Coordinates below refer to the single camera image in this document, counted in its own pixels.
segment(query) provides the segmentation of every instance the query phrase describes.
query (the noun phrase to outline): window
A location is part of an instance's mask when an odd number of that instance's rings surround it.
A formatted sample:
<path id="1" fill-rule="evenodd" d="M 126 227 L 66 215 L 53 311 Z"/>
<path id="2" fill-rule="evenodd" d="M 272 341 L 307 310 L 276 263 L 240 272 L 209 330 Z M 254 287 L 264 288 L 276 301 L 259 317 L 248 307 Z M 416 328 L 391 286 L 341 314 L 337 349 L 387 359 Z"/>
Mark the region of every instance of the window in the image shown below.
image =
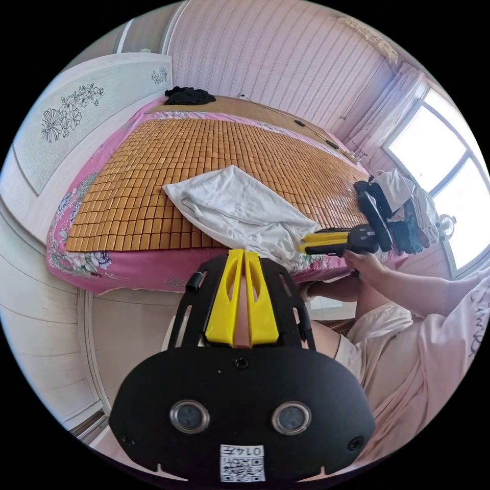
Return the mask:
<path id="1" fill-rule="evenodd" d="M 439 215 L 456 217 L 443 242 L 453 277 L 490 253 L 490 176 L 461 113 L 432 88 L 416 102 L 383 145 L 402 171 L 427 191 Z"/>

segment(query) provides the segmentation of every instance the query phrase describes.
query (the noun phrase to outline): sticker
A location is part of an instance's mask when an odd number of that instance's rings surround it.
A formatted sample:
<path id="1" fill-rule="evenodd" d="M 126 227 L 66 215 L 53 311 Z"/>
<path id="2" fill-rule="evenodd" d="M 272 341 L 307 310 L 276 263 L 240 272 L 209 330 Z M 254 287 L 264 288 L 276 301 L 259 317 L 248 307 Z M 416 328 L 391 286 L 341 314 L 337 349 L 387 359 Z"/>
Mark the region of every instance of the sticker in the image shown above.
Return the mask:
<path id="1" fill-rule="evenodd" d="M 220 475 L 225 482 L 265 481 L 264 446 L 220 447 Z"/>

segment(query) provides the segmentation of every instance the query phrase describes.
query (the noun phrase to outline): bamboo mat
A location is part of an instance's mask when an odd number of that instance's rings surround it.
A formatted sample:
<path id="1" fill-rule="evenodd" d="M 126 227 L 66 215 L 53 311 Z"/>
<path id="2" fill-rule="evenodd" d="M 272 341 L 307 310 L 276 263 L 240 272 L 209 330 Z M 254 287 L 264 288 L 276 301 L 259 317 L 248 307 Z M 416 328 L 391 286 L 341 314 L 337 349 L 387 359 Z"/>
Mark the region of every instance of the bamboo mat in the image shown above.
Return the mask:
<path id="1" fill-rule="evenodd" d="M 313 123 L 303 120 L 303 122 L 306 123 L 308 127 L 299 126 L 295 123 L 295 119 L 301 119 L 299 117 L 244 99 L 234 99 L 233 97 L 217 95 L 216 102 L 210 102 L 208 104 L 199 106 L 166 106 L 164 103 L 161 103 L 157 104 L 155 107 L 147 111 L 146 114 L 168 111 L 218 112 L 223 114 L 230 114 L 233 116 L 246 117 L 254 121 L 260 121 L 261 123 L 270 124 L 279 128 L 288 129 L 290 131 L 294 131 L 295 133 L 311 138 L 321 144 L 325 144 L 325 138 L 333 141 L 332 136 L 330 136 L 322 128 L 315 126 Z M 323 138 L 317 136 L 315 132 L 323 135 Z"/>
<path id="2" fill-rule="evenodd" d="M 229 165 L 256 178 L 322 227 L 365 222 L 354 182 L 366 175 L 283 134 L 236 122 L 162 119 L 143 123 L 114 152 L 85 195 L 66 250 L 138 251 L 221 247 L 163 193 Z"/>

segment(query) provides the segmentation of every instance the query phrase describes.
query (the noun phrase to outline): pink bedsheet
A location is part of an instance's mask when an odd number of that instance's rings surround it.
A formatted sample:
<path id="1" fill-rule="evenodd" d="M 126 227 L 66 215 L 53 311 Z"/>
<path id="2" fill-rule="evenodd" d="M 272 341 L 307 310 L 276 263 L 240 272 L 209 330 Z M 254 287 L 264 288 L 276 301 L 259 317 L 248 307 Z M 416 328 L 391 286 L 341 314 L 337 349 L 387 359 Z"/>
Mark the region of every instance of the pink bedsheet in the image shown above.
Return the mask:
<path id="1" fill-rule="evenodd" d="M 119 288 L 183 292 L 187 280 L 201 263 L 216 255 L 226 253 L 227 249 L 225 248 L 138 252 L 93 251 L 89 253 L 66 251 L 66 240 L 70 228 L 86 192 L 120 144 L 145 121 L 168 118 L 234 121 L 286 134 L 338 156 L 330 147 L 310 138 L 243 117 L 206 112 L 145 114 L 161 100 L 155 100 L 142 107 L 127 123 L 110 136 L 90 157 L 70 185 L 67 194 L 58 207 L 46 240 L 47 267 L 54 276 L 97 295 Z M 353 165 L 348 159 L 345 161 L 349 165 Z M 380 256 L 383 262 L 389 262 L 395 268 L 398 268 L 406 258 L 406 255 L 398 256 L 394 250 Z M 308 256 L 305 254 L 302 265 L 291 270 L 290 273 L 296 282 L 303 282 L 313 279 L 334 278 L 346 271 L 345 262 L 339 257 Z"/>

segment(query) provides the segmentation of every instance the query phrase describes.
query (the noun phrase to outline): camera lens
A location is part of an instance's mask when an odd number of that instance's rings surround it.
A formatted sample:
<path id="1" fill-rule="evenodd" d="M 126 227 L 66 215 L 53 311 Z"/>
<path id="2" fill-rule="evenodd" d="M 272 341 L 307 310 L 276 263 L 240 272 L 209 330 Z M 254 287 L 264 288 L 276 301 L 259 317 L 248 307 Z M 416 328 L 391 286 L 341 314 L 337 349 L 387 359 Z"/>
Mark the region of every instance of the camera lens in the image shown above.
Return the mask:
<path id="1" fill-rule="evenodd" d="M 170 421 L 181 432 L 198 434 L 208 426 L 209 413 L 199 402 L 182 400 L 171 408 Z"/>
<path id="2" fill-rule="evenodd" d="M 272 415 L 272 425 L 284 435 L 300 434 L 310 425 L 311 412 L 300 402 L 286 402 L 279 405 Z"/>

